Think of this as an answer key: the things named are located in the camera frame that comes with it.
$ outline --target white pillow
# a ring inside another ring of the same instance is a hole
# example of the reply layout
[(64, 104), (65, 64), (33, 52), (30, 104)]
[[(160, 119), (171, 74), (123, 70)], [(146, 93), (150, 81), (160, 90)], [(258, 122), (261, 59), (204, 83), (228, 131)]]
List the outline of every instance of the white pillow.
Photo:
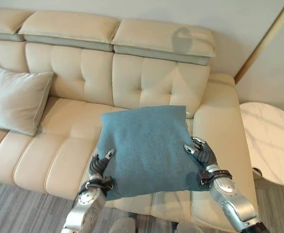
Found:
[(35, 135), (53, 72), (15, 73), (0, 68), (0, 129)]

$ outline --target pillow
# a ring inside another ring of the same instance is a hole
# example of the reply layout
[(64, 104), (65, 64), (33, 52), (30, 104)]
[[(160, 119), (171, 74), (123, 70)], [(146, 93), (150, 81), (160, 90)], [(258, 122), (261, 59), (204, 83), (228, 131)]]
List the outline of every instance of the pillow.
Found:
[(116, 150), (103, 174), (116, 182), (108, 200), (208, 189), (196, 178), (203, 168), (184, 150), (184, 144), (192, 145), (185, 111), (185, 106), (159, 106), (101, 115), (99, 157)]
[(0, 129), (35, 135), (53, 72), (15, 73), (0, 68)]

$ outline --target sofa armrest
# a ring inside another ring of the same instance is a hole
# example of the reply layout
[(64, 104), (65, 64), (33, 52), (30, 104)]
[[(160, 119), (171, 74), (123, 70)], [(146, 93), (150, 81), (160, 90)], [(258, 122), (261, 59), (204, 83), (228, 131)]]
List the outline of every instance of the sofa armrest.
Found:
[[(231, 76), (211, 74), (201, 105), (194, 115), (193, 135), (208, 142), (218, 165), (230, 171), (240, 192), (257, 210), (251, 160)], [(201, 225), (234, 232), (208, 192), (192, 192), (191, 214)]]

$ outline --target sofa headrest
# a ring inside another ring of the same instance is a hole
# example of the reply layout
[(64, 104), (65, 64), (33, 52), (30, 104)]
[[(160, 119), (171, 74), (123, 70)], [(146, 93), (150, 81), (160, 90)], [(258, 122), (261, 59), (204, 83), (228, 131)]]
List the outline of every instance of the sofa headrest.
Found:
[(211, 31), (168, 22), (124, 19), (112, 44), (117, 53), (199, 65), (215, 56)]
[(17, 32), (31, 14), (24, 10), (0, 9), (0, 40), (23, 41), (23, 36)]
[(19, 34), (27, 41), (112, 51), (119, 20), (86, 13), (41, 11), (31, 15)]

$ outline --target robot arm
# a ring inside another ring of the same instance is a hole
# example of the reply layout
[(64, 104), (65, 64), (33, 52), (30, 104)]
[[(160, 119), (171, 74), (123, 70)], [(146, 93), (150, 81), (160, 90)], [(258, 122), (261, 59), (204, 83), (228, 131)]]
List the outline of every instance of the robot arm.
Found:
[(217, 165), (209, 145), (198, 137), (192, 137), (192, 141), (193, 148), (188, 145), (184, 148), (204, 167), (199, 172), (199, 181), (202, 185), (209, 185), (212, 198), (221, 206), (232, 227), (242, 233), (270, 233), (253, 205), (236, 188), (229, 171), (221, 170)]
[(106, 202), (107, 191), (114, 188), (111, 177), (103, 178), (103, 172), (114, 156), (115, 150), (110, 150), (105, 158), (95, 155), (90, 163), (90, 179), (78, 192), (78, 201), (68, 213), (61, 233), (90, 233), (94, 229), (98, 215)]

